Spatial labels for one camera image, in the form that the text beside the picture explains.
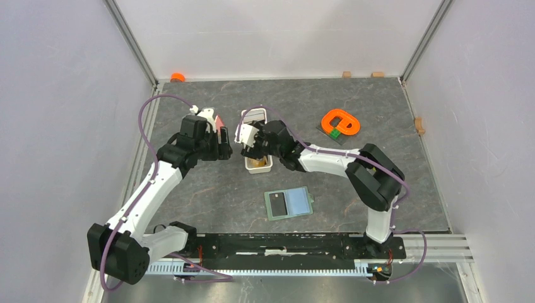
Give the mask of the white rectangular tray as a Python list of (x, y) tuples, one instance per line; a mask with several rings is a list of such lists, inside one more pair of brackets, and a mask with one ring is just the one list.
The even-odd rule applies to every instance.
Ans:
[[(245, 114), (245, 110), (241, 112), (244, 116), (243, 122), (245, 124), (251, 124), (253, 121), (267, 122), (266, 109), (252, 109)], [(265, 156), (262, 160), (256, 160), (251, 158), (244, 158), (245, 168), (250, 174), (261, 174), (271, 171), (273, 166), (273, 158), (271, 155)]]

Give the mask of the green card holder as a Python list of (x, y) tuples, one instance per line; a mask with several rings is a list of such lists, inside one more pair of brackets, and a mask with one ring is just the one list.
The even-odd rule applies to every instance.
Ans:
[[(286, 206), (288, 214), (282, 217), (273, 217), (271, 207), (269, 204), (269, 193), (283, 192), (285, 194)], [(264, 200), (267, 210), (267, 219), (269, 221), (282, 220), (293, 217), (300, 217), (304, 215), (313, 214), (312, 203), (313, 196), (309, 193), (307, 186), (296, 187), (293, 189), (284, 189), (277, 191), (268, 191), (264, 193)]]

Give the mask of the black VIP card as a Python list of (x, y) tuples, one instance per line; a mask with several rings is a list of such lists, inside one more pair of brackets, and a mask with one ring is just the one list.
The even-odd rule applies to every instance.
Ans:
[(269, 204), (273, 217), (282, 217), (288, 214), (285, 194), (283, 192), (269, 193)]

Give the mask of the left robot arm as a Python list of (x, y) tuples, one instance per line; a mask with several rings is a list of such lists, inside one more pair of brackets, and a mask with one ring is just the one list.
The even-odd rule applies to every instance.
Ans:
[(198, 161), (230, 158), (227, 129), (217, 122), (212, 108), (186, 115), (180, 131), (158, 150), (156, 162), (127, 203), (106, 224), (90, 227), (91, 265), (99, 271), (105, 290), (109, 290), (108, 277), (134, 285), (152, 263), (172, 253), (191, 257), (197, 252), (194, 227), (174, 222), (154, 234), (146, 235), (145, 230), (171, 190)]

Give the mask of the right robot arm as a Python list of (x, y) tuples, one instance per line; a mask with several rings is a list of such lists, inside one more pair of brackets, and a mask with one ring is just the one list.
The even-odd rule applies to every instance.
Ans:
[(350, 181), (368, 208), (364, 248), (373, 257), (383, 256), (393, 235), (392, 212), (400, 192), (407, 189), (404, 174), (376, 145), (338, 150), (306, 143), (291, 134), (283, 121), (240, 123), (235, 142), (247, 158), (276, 157), (291, 171), (321, 172)]

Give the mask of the gold cards in tray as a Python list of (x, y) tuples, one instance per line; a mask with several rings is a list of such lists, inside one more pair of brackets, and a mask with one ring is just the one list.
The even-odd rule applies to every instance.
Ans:
[(268, 157), (263, 157), (261, 159), (249, 159), (250, 167), (253, 169), (260, 169), (263, 167), (269, 166)]

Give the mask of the pink wooden block puzzle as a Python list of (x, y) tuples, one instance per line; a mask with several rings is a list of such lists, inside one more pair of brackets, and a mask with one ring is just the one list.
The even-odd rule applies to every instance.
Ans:
[(216, 115), (215, 117), (215, 126), (219, 133), (221, 133), (222, 128), (225, 126), (223, 120), (221, 119), (219, 115)]

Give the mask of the green lego brick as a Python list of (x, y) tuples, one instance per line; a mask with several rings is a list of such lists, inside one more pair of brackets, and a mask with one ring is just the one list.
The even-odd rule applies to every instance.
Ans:
[(330, 133), (329, 137), (336, 140), (340, 136), (341, 132), (334, 128)]

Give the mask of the orange tape roll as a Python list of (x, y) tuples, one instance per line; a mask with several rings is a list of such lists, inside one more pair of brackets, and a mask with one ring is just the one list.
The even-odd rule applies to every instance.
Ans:
[(181, 73), (172, 73), (170, 76), (171, 83), (185, 82), (185, 76)]

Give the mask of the orange curved track piece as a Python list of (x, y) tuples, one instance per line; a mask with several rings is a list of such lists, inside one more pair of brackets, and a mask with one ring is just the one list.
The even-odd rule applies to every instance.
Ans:
[(332, 109), (321, 119), (320, 125), (326, 132), (336, 128), (347, 136), (354, 136), (360, 132), (359, 120), (343, 109)]

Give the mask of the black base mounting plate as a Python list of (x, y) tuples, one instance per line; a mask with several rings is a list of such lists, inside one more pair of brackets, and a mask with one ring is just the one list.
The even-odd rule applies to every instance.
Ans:
[(179, 251), (211, 270), (348, 270), (355, 261), (403, 260), (401, 237), (373, 244), (361, 234), (197, 234)]

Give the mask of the curved wooden piece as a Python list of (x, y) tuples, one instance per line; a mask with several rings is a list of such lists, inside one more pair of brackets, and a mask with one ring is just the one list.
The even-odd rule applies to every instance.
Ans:
[(414, 126), (419, 136), (422, 136), (425, 134), (426, 130), (423, 127), (423, 119), (421, 117), (414, 118)]

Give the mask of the aluminium frame rail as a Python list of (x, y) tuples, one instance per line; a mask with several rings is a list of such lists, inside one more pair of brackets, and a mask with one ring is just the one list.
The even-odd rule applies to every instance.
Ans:
[(144, 275), (201, 276), (212, 272), (230, 276), (359, 276), (371, 277), (384, 265), (422, 263), (458, 263), (471, 262), (472, 253), (466, 238), (454, 234), (428, 234), (421, 236), (416, 232), (397, 235), (404, 242), (406, 258), (403, 260), (373, 263), (368, 260), (355, 261), (348, 270), (211, 270), (201, 266), (198, 259), (181, 260), (179, 258), (162, 258), (152, 263)]

